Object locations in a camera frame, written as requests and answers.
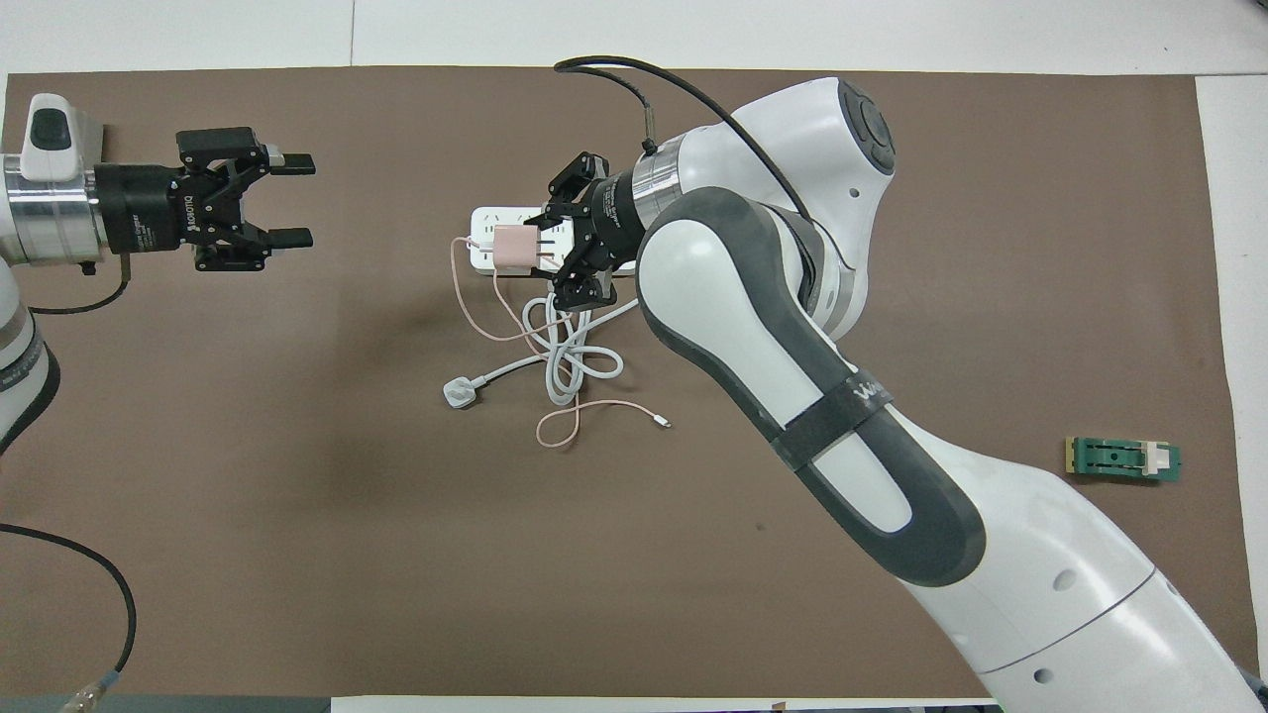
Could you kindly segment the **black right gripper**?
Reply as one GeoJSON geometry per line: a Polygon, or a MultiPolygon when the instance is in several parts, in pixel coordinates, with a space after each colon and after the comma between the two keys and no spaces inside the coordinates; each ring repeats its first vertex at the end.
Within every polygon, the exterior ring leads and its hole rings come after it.
{"type": "Polygon", "coordinates": [[[645,235],[631,175],[631,170],[625,170],[607,178],[607,159],[582,151],[549,181],[549,199],[541,212],[525,219],[525,223],[562,223],[582,217],[579,244],[574,244],[554,271],[555,310],[597,310],[618,301],[614,270],[637,258],[645,235]]]}

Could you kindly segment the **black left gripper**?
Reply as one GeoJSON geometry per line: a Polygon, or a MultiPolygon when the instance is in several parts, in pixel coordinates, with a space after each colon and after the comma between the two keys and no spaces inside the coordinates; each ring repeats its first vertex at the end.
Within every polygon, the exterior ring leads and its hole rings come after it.
{"type": "Polygon", "coordinates": [[[181,131],[176,143],[184,167],[96,166],[112,254],[166,252],[191,239],[197,270],[257,271],[273,252],[313,247],[309,230],[259,230],[241,211],[242,193],[268,174],[313,175],[312,154],[264,145],[249,127],[181,131]]]}

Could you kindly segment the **pink USB charger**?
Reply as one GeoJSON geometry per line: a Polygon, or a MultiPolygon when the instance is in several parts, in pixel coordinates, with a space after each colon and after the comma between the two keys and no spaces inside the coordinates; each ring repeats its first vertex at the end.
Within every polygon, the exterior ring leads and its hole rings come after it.
{"type": "Polygon", "coordinates": [[[493,227],[492,263],[495,271],[512,274],[541,269],[541,263],[555,266],[552,247],[543,247],[541,231],[531,225],[497,225],[493,227]]]}

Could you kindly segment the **white power strip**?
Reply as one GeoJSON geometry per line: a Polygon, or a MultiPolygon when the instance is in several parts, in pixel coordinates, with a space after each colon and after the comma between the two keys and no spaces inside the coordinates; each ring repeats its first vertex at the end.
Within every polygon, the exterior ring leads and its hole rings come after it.
{"type": "MultiPolygon", "coordinates": [[[[512,274],[503,274],[503,271],[495,271],[492,263],[492,244],[493,244],[493,227],[497,225],[526,225],[525,219],[539,214],[541,212],[538,207],[511,207],[511,206],[481,206],[472,212],[470,216],[470,246],[468,252],[470,252],[470,266],[476,271],[481,271],[483,275],[493,277],[495,274],[502,277],[527,277],[529,271],[512,271],[512,274]]],[[[550,263],[543,261],[540,270],[554,271],[562,263],[566,261],[567,252],[574,247],[574,222],[566,221],[562,222],[552,230],[541,231],[541,245],[543,247],[552,247],[553,259],[557,265],[552,266],[550,263]]]]}

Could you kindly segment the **brown table mat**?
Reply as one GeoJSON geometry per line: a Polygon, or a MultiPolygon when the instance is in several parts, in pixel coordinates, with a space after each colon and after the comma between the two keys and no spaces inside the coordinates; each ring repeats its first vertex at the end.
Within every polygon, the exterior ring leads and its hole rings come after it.
{"type": "MultiPolygon", "coordinates": [[[[1165,439],[1186,478],[1078,481],[1246,667],[1257,636],[1208,173],[1192,77],[848,74],[898,167],[843,351],[947,442],[1060,472],[1075,433],[1165,439]]],[[[448,246],[538,204],[579,151],[637,159],[637,100],[552,69],[13,75],[167,162],[186,128],[312,154],[250,221],[266,271],[139,255],[114,304],[41,329],[49,411],[0,459],[0,520],[104,552],[139,600],[115,698],[439,694],[978,698],[940,627],[639,313],[598,329],[630,409],[534,429],[541,370],[462,317],[448,246]]]]}

